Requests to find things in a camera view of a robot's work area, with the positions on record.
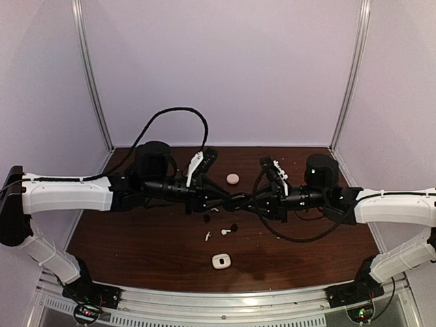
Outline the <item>white square charging case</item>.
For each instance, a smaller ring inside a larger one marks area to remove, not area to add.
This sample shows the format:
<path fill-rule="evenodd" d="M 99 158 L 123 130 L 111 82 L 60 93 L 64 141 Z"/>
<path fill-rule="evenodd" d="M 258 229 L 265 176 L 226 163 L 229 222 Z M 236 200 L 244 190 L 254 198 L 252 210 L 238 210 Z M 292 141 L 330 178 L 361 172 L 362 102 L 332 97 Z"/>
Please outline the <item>white square charging case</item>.
<path fill-rule="evenodd" d="M 215 270 L 223 270 L 232 265 L 232 260 L 227 253 L 219 253 L 211 258 L 211 264 Z"/>

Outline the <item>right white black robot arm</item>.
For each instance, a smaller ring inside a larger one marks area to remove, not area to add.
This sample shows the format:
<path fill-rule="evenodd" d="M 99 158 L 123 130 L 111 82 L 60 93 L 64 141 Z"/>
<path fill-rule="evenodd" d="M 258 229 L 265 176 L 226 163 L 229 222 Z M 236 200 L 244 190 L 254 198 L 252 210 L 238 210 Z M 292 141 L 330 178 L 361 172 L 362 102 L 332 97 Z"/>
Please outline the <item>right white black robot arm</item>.
<path fill-rule="evenodd" d="M 278 232 L 275 236 L 293 243 L 311 243 L 333 232 L 341 224 L 375 222 L 410 223 L 426 229 L 394 249 L 366 259 L 349 286 L 354 300 L 364 300 L 375 287 L 395 275 L 425 262 L 435 261 L 435 189 L 418 191 L 376 191 L 361 187 L 339 186 L 339 164 L 328 155 L 307 157 L 305 184 L 293 187 L 277 160 L 260 160 L 261 177 L 268 186 L 253 188 L 251 195 L 236 196 L 236 209 L 251 211 L 266 224 L 269 219 L 285 222 L 289 211 L 321 210 L 334 225 L 311 238 L 292 238 Z"/>

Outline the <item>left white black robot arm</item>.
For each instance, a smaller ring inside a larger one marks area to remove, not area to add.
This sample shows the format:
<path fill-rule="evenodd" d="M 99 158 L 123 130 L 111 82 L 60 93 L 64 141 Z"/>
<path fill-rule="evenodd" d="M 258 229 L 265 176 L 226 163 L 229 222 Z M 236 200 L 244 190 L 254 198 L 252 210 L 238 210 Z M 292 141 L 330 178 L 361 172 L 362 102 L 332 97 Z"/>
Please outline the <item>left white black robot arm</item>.
<path fill-rule="evenodd" d="M 186 176 L 170 176 L 168 167 L 176 165 L 170 146 L 150 141 L 135 149 L 134 161 L 123 173 L 53 177 L 26 174 L 21 166 L 14 166 L 1 190 L 1 244 L 22 247 L 62 284 L 70 286 L 81 301 L 92 302 L 98 288 L 86 264 L 34 233 L 32 214 L 62 210 L 125 212 L 150 199 L 183 203 L 187 213 L 201 213 L 214 206 L 235 210 L 246 197 L 230 194 L 206 175 L 216 158 L 215 149 L 199 151 L 189 162 Z"/>

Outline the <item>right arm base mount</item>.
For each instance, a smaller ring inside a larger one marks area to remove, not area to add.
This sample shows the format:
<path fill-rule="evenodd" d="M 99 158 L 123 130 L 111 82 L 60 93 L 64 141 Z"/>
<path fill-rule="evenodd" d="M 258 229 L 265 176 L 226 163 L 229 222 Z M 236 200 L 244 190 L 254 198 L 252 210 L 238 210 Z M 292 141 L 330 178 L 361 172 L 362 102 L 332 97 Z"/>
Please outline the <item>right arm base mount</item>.
<path fill-rule="evenodd" d="M 353 281 L 333 285 L 325 290 L 330 308 L 346 307 L 347 316 L 353 323 L 370 323 L 376 316 L 373 301 L 384 295 L 381 283 L 369 274 L 374 259 L 373 255 L 363 260 Z"/>

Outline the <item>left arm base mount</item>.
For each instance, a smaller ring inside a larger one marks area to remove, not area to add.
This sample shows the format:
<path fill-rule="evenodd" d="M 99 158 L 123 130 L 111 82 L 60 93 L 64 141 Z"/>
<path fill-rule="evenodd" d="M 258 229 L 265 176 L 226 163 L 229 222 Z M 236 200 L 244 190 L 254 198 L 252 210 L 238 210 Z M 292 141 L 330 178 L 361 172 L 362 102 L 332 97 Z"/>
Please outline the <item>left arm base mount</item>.
<path fill-rule="evenodd" d="M 76 303 L 73 318 L 80 326 L 88 326 L 104 314 L 104 309 L 118 309 L 121 289 L 94 282 L 84 261 L 80 258 L 76 260 L 79 278 L 71 283 L 64 283 L 60 279 L 57 281 L 63 288 L 63 297 Z"/>

